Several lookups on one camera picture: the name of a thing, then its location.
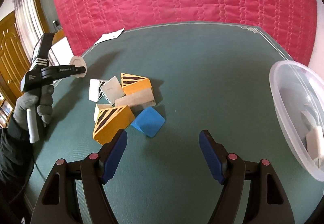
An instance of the white disc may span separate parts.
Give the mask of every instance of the white disc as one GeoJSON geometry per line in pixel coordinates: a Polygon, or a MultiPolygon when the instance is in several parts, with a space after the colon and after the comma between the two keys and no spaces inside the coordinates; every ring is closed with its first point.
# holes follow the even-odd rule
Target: white disc
{"type": "Polygon", "coordinates": [[[72,75],[72,76],[77,77],[77,78],[85,77],[85,75],[86,75],[86,63],[85,63],[85,61],[84,61],[84,59],[82,57],[73,56],[72,59],[70,60],[70,64],[74,64],[75,67],[85,67],[85,73],[75,74],[75,75],[72,75]]]}

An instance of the blue gripper pad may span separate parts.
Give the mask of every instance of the blue gripper pad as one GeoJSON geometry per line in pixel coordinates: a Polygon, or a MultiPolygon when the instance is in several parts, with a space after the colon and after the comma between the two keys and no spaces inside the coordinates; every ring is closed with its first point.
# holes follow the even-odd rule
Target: blue gripper pad
{"type": "Polygon", "coordinates": [[[199,134],[199,145],[213,178],[222,185],[225,181],[222,163],[217,157],[204,131],[201,131],[199,134]]]}
{"type": "Polygon", "coordinates": [[[117,142],[112,148],[108,158],[104,162],[104,171],[101,177],[101,180],[104,184],[108,182],[108,180],[114,177],[114,174],[117,170],[119,161],[121,160],[123,153],[125,151],[127,145],[127,133],[123,130],[120,134],[117,142]]]}

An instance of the white block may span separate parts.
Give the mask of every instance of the white block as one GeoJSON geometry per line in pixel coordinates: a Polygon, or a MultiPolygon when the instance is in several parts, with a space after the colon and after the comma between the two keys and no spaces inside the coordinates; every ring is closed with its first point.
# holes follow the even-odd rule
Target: white block
{"type": "Polygon", "coordinates": [[[120,85],[116,76],[112,77],[108,82],[101,87],[103,96],[109,103],[115,104],[115,100],[125,95],[122,86],[120,85]]]}
{"type": "Polygon", "coordinates": [[[314,127],[306,135],[307,152],[316,165],[320,166],[324,159],[324,137],[321,126],[314,127]]]}
{"type": "Polygon", "coordinates": [[[115,107],[121,105],[128,105],[132,111],[140,111],[156,103],[151,88],[145,88],[115,100],[115,107]]]}
{"type": "Polygon", "coordinates": [[[94,119],[95,122],[97,121],[97,118],[98,118],[98,115],[99,115],[99,111],[101,109],[104,109],[104,108],[112,108],[112,105],[111,104],[96,104],[95,114],[93,116],[93,119],[94,119]]]}
{"type": "Polygon", "coordinates": [[[107,80],[97,80],[97,79],[90,79],[90,86],[89,86],[89,100],[97,103],[99,99],[102,97],[102,92],[100,88],[103,84],[107,82],[107,80]]]}

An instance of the plastic container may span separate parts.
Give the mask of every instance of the plastic container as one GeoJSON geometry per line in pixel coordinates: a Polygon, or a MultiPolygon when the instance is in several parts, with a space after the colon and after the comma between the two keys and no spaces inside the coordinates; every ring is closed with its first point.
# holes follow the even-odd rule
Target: plastic container
{"type": "Polygon", "coordinates": [[[307,152],[306,134],[314,123],[323,126],[324,81],[295,61],[276,62],[269,74],[278,121],[299,163],[318,181],[324,181],[324,162],[316,164],[307,152]]]}

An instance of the gray glove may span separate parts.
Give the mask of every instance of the gray glove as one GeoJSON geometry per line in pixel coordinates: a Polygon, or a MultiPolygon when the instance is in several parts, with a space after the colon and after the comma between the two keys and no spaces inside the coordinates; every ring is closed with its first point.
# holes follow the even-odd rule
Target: gray glove
{"type": "MultiPolygon", "coordinates": [[[[53,98],[54,86],[48,85],[46,93],[42,94],[37,107],[37,113],[42,117],[44,123],[49,124],[51,122],[53,113],[53,98]]],[[[38,102],[38,96],[33,95],[32,92],[25,92],[22,96],[17,99],[16,107],[14,109],[14,119],[17,124],[28,131],[27,124],[27,109],[35,105],[38,102]]]]}

